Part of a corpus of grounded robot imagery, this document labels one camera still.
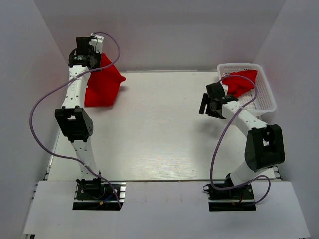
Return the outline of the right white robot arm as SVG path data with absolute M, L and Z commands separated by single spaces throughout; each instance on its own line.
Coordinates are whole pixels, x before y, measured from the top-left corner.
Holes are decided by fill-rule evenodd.
M 218 187 L 210 179 L 214 190 L 225 191 L 228 197 L 235 199 L 243 193 L 244 186 L 262 178 L 264 171 L 285 161 L 282 129 L 277 124 L 269 125 L 256 118 L 246 109 L 247 104 L 241 105 L 237 97 L 227 93 L 221 82 L 207 85 L 206 90 L 200 114 L 227 121 L 213 153 L 210 173 L 213 173 L 217 152 L 230 126 L 237 127 L 246 137 L 244 162 L 226 176 L 223 186 Z

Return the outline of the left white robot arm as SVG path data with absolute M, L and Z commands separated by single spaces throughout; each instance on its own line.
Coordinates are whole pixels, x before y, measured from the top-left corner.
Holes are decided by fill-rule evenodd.
M 101 65 L 102 47 L 104 37 L 91 34 L 90 37 L 77 37 L 77 47 L 70 53 L 69 79 L 74 80 L 67 87 L 65 100 L 60 109 L 55 110 L 55 118 L 63 135 L 73 146 L 76 158 L 81 162 L 81 178 L 77 180 L 80 189 L 94 199 L 105 194 L 105 186 L 101 179 L 91 174 L 97 171 L 91 139 L 93 134 L 93 121 L 84 110 L 85 93 L 90 73 L 83 76 L 79 74 L 99 68 Z

